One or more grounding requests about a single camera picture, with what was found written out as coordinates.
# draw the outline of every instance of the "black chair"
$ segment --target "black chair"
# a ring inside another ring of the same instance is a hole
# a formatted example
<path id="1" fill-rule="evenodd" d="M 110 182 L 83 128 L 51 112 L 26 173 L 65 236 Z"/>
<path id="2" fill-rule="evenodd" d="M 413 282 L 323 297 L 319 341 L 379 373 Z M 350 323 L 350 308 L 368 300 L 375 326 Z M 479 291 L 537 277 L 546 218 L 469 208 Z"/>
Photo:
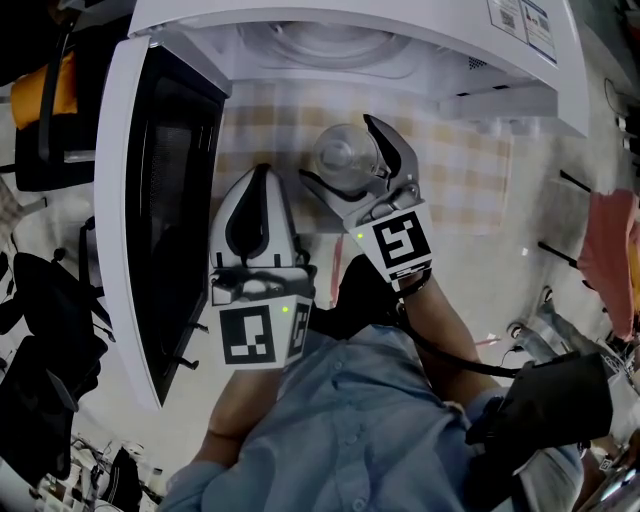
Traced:
<path id="1" fill-rule="evenodd" d="M 95 335 L 92 312 L 110 326 L 88 284 L 86 232 L 81 229 L 80 280 L 59 264 L 18 253 L 14 297 L 0 305 L 0 333 L 23 316 L 27 336 L 0 383 L 0 458 L 29 484 L 50 473 L 69 476 L 71 425 L 78 400 L 98 385 L 107 345 Z"/>
<path id="2" fill-rule="evenodd" d="M 102 92 L 116 45 L 126 38 L 130 16 L 72 32 L 75 21 L 60 26 L 45 78 L 40 119 L 16 132 L 15 163 L 0 173 L 16 174 L 19 190 L 41 192 L 93 181 Z M 60 64 L 75 52 L 77 114 L 53 115 Z"/>

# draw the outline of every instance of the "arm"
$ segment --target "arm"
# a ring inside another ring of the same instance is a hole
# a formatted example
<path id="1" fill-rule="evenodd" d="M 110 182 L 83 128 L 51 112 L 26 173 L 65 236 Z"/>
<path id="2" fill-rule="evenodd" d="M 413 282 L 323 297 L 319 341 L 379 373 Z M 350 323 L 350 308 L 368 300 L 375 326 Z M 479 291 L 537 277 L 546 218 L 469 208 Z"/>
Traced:
<path id="1" fill-rule="evenodd" d="M 401 281 L 406 287 L 419 276 Z M 468 361 L 479 362 L 471 333 L 455 312 L 434 277 L 417 293 L 405 299 L 411 327 L 437 348 Z M 442 400 L 468 406 L 483 391 L 500 387 L 487 375 L 462 370 L 416 347 L 433 391 Z"/>
<path id="2" fill-rule="evenodd" d="M 195 461 L 230 468 L 244 440 L 276 403 L 282 370 L 236 371 L 218 399 Z"/>

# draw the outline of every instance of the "floor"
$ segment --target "floor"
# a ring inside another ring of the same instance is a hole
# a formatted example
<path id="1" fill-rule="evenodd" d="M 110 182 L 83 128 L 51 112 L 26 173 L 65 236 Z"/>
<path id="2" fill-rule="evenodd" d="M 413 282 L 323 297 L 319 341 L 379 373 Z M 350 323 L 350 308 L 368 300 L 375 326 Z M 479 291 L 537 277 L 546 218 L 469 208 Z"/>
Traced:
<path id="1" fill-rule="evenodd" d="M 559 181 L 560 169 L 601 192 L 634 186 L 630 154 L 622 149 L 621 134 L 604 96 L 604 74 L 597 64 L 601 56 L 588 54 L 586 59 L 590 137 L 516 139 L 500 234 L 439 235 L 437 239 L 435 276 L 478 342 L 498 337 L 495 344 L 480 348 L 483 360 L 492 364 L 500 364 L 511 347 L 506 327 L 512 320 L 529 318 L 545 284 L 555 290 L 558 311 L 583 333 L 597 338 L 610 329 L 602 304 L 595 293 L 583 287 L 580 273 L 536 247 L 537 241 L 545 240 L 568 254 L 577 256 L 580 250 L 588 197 Z M 13 160 L 12 134 L 8 108 L 0 105 L 0 165 Z M 11 177 L 7 183 L 13 185 Z M 37 197 L 17 196 L 22 203 Z M 20 250 L 50 258 L 57 246 L 76 247 L 78 229 L 91 215 L 91 196 L 90 185 L 48 194 L 51 206 L 46 218 L 27 218 L 17 228 Z M 65 264 L 72 268 L 74 261 L 71 250 Z M 0 284 L 0 290 L 5 287 L 6 282 Z M 10 351 L 21 339 L 16 332 L 20 329 L 0 338 L 1 357 L 11 358 Z M 196 331 L 185 357 L 199 359 L 200 367 L 197 371 L 179 370 L 159 413 L 137 406 L 119 356 L 110 350 L 102 360 L 100 386 L 83 399 L 74 431 L 99 448 L 113 439 L 140 443 L 148 463 L 171 475 L 198 449 L 209 413 L 229 378 L 228 371 L 216 366 L 209 345 L 208 337 Z M 505 366 L 516 367 L 525 360 L 520 354 L 509 354 Z"/>

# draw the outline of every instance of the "orange cushion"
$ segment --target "orange cushion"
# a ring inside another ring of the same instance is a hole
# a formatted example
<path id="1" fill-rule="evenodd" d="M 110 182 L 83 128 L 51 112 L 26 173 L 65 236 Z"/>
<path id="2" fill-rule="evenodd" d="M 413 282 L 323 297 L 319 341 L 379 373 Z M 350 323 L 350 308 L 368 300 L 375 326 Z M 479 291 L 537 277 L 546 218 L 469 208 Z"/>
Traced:
<path id="1" fill-rule="evenodd" d="M 29 75 L 19 78 L 11 88 L 11 111 L 18 130 L 23 130 L 40 119 L 40 104 L 47 66 L 41 67 Z M 77 114 L 76 97 L 76 60 L 73 52 L 60 63 L 56 98 L 53 103 L 53 115 Z"/>

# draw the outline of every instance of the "checkered tablecloth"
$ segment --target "checkered tablecloth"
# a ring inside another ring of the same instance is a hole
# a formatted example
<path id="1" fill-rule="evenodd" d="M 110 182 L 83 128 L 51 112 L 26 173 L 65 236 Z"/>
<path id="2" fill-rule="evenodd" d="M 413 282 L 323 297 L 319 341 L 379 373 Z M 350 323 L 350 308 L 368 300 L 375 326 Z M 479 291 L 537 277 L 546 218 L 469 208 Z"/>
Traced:
<path id="1" fill-rule="evenodd" d="M 279 170 L 298 232 L 331 231 L 336 218 L 304 190 L 298 169 L 310 169 L 320 134 L 340 123 L 364 125 L 373 114 L 411 144 L 422 193 L 436 229 L 484 235 L 502 223 L 511 169 L 510 136 L 491 138 L 438 120 L 433 106 L 408 93 L 344 82 L 239 82 L 225 106 L 213 185 L 213 211 L 254 165 Z"/>

